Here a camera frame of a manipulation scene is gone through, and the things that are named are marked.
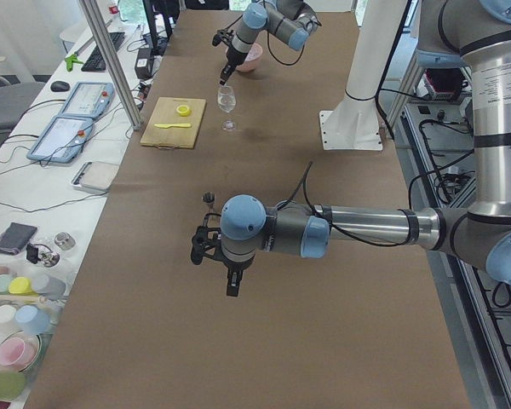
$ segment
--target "yellow knife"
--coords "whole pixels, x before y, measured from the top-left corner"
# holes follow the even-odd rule
[[[191,124],[155,124],[153,126],[163,128],[164,130],[168,128],[191,128]]]

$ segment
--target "green clamp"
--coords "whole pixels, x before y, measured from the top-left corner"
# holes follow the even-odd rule
[[[70,72],[72,70],[74,64],[83,64],[83,61],[78,60],[78,55],[75,53],[72,55],[68,55],[65,58],[65,62],[66,62],[66,70],[68,72]]]

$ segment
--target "blue tablet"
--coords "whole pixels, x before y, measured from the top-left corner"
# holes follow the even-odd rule
[[[106,110],[113,93],[112,83],[76,83],[59,114],[97,119]]]
[[[81,152],[93,130],[93,119],[57,115],[26,154],[30,160],[67,164]]]

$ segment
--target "power adapter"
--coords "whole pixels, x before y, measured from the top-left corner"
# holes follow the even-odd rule
[[[152,50],[142,48],[136,56],[135,72],[138,79],[150,79],[152,77],[153,59]]]

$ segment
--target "chair seat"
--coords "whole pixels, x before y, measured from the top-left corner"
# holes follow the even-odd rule
[[[0,130],[12,130],[45,83],[23,83],[0,87]]]

